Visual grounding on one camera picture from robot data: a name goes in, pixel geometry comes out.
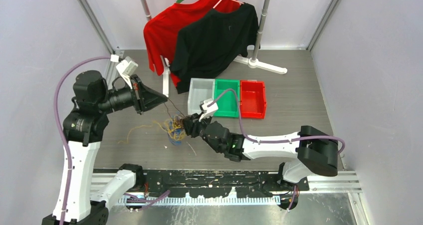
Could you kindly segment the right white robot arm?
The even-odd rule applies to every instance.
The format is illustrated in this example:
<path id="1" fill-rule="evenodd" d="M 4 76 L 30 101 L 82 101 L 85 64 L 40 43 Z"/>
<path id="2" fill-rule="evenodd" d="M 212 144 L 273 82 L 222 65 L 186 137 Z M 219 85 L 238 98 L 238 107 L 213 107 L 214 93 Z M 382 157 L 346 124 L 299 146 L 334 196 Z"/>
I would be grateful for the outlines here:
<path id="1" fill-rule="evenodd" d="M 259 137 L 232 133 L 211 118 L 202 119 L 199 114 L 193 114 L 182 119 L 182 126 L 188 136 L 200 137 L 216 153 L 233 162 L 287 159 L 280 165 L 277 176 L 278 186 L 285 191 L 309 175 L 337 176 L 338 154 L 345 147 L 341 139 L 308 125 L 291 134 Z"/>

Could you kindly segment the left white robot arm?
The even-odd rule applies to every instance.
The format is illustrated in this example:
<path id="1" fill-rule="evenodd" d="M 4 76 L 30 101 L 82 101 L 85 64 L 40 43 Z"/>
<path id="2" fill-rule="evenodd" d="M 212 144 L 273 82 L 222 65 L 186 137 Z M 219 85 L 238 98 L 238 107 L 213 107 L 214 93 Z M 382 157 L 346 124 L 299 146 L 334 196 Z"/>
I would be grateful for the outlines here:
<path id="1" fill-rule="evenodd" d="M 138 192 L 146 185 L 141 166 L 123 164 L 100 191 L 91 193 L 93 167 L 109 123 L 108 115 L 130 107 L 142 114 L 168 99 L 145 86 L 137 75 L 130 77 L 130 85 L 108 89 L 105 78 L 96 70 L 77 75 L 73 91 L 73 109 L 59 123 L 65 154 L 59 197 L 53 213 L 42 223 L 104 225 L 110 209 L 127 191 Z"/>

